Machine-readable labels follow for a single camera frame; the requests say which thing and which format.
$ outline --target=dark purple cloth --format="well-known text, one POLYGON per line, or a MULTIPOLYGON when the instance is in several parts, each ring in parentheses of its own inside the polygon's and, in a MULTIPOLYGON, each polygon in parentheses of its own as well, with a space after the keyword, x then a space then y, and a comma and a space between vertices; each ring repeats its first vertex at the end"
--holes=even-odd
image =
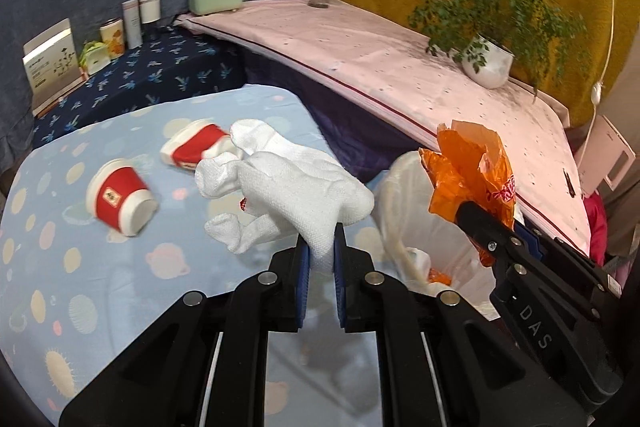
POLYGON ((247 82, 283 87, 294 93, 318 124, 342 166, 363 183, 405 152, 422 147, 417 141, 341 97, 308 76, 244 50, 247 82))

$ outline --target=silver screw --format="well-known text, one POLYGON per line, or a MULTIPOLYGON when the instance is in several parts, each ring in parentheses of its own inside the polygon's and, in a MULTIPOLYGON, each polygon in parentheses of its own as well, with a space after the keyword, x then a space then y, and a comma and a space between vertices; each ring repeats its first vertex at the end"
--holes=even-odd
POLYGON ((202 293, 189 292, 184 295, 184 297, 182 298, 182 302, 184 302, 187 306, 197 306, 202 302, 202 293))
POLYGON ((380 272, 369 272, 364 276, 364 280, 373 286, 378 286, 385 282, 385 276, 380 272))
POLYGON ((274 272, 262 272, 260 275, 258 275, 258 282, 260 284, 264 284, 265 286, 273 284, 277 280, 278 276, 274 274, 274 272))
POLYGON ((446 290, 440 294, 440 301, 447 306, 455 306, 460 302, 460 295, 451 290, 446 290))

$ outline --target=white trash bag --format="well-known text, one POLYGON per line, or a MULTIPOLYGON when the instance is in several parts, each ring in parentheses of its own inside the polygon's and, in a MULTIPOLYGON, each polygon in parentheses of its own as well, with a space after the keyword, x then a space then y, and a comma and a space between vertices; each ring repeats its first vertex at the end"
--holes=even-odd
POLYGON ((436 296, 449 289, 428 282, 430 268, 451 277, 458 292, 489 320, 499 315, 489 301, 495 288, 491 268, 482 266, 478 250, 456 225, 429 212, 433 185, 417 151, 400 156, 375 191, 372 216, 386 254, 402 282, 412 291, 436 296))

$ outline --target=blue gripper pad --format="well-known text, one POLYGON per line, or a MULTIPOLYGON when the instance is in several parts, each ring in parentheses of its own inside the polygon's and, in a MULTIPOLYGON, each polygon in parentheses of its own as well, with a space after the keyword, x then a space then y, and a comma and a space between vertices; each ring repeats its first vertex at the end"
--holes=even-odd
POLYGON ((306 296, 309 292, 309 269, 311 253, 308 244, 304 244, 300 249, 300 271, 298 272, 298 283, 296 284, 296 319, 298 327, 302 327, 306 315, 306 296))
POLYGON ((529 247, 529 253, 531 254, 531 256, 535 257, 539 261, 542 261, 542 254, 540 253, 540 243, 538 241, 538 236, 536 236, 533 232, 530 232, 529 229, 527 229, 517 221, 514 222, 513 232, 515 232, 519 238, 527 243, 527 247, 529 247))
POLYGON ((338 320, 340 320, 340 327, 344 328, 346 319, 346 293, 344 290, 344 272, 342 270, 342 252, 340 250, 340 242, 337 239, 334 239, 335 300, 337 303, 338 320))

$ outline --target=white label sticker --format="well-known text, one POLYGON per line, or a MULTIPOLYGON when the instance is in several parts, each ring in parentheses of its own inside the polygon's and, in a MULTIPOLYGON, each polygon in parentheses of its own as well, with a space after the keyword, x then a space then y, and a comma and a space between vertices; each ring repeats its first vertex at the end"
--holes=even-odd
POLYGON ((613 279, 613 277, 610 275, 607 275, 607 280, 609 280, 609 289, 611 290, 611 293, 613 293, 613 295, 620 299, 620 297, 622 296, 622 287, 620 286, 618 281, 613 279))

